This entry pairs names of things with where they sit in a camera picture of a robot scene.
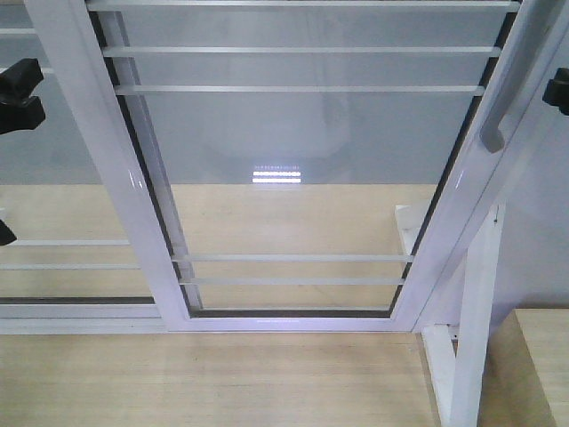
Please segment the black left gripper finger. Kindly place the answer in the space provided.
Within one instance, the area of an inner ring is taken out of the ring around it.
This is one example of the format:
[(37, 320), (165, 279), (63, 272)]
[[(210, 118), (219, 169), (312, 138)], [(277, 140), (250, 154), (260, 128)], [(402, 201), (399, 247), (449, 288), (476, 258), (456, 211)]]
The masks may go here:
[(18, 99), (1, 96), (1, 133), (34, 130), (45, 120), (44, 107), (39, 97)]
[(19, 60), (1, 73), (1, 102), (13, 104), (35, 99), (32, 92), (43, 80), (37, 58)]

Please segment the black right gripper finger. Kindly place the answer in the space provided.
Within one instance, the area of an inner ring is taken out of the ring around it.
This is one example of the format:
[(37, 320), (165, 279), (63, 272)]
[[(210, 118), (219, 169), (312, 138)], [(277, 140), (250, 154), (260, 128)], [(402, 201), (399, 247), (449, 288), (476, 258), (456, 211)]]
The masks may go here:
[(557, 107), (565, 116), (569, 115), (569, 68), (559, 68), (548, 81), (542, 100)]

